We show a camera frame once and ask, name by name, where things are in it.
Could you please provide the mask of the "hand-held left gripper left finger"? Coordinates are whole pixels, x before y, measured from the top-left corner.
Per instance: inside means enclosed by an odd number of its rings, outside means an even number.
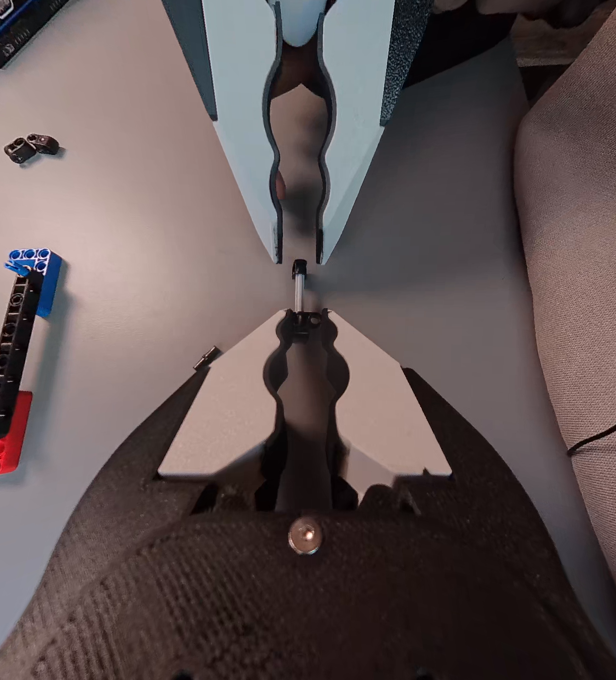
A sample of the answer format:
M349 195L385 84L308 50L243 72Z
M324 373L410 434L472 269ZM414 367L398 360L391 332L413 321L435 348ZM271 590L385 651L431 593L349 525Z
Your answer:
M289 311L278 311L215 359L158 474L168 480L276 486L286 465L278 394L288 376Z

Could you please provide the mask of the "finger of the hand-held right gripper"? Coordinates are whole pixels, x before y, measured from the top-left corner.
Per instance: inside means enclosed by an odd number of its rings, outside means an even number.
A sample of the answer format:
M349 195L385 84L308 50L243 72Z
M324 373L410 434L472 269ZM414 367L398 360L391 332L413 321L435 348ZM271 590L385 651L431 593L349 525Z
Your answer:
M283 218L276 189L279 151L270 126L270 90L283 47L278 1L203 1L221 147L258 236L282 260Z
M380 118L394 8L394 1L335 1L319 19L317 57L329 104L320 153L320 265L337 246L383 134Z

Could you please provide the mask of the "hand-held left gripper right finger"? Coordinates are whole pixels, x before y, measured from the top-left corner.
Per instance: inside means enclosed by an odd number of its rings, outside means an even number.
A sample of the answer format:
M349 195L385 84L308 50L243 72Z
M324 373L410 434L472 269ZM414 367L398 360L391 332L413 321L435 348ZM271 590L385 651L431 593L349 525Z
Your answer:
M335 311L323 312L329 404L327 462L332 504L359 505L375 486L451 466L400 363Z

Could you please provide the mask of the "black red blue lego beam assembly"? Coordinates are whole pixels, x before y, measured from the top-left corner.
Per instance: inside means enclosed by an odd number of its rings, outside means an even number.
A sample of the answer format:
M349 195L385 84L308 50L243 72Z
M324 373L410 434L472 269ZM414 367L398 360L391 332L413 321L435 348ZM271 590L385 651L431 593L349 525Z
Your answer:
M33 394L21 390L34 323L52 312L62 267L48 248L12 250L4 264L15 275L0 330L0 475L20 462Z

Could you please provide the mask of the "white blue red lego car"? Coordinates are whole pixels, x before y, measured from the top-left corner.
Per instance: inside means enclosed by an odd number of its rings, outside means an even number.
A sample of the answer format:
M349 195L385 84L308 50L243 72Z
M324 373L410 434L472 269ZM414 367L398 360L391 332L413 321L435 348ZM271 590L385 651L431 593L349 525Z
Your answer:
M67 1L0 1L0 69L67 4Z

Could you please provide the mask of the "person's right hand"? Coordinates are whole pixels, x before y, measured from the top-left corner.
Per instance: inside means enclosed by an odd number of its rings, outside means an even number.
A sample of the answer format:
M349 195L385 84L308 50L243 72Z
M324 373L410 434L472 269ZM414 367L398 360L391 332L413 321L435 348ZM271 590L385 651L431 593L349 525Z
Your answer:
M324 98L325 86L317 59L317 36L313 35L302 46L284 41L281 62L270 89L270 99L303 86L312 94Z

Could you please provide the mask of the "person's beige sweatshirt torso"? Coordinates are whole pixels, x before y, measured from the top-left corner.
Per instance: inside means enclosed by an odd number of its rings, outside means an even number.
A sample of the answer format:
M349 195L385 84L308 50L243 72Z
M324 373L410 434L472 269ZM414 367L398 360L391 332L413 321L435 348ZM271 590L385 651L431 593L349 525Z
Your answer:
M541 367L616 582L616 8L522 120L515 195Z

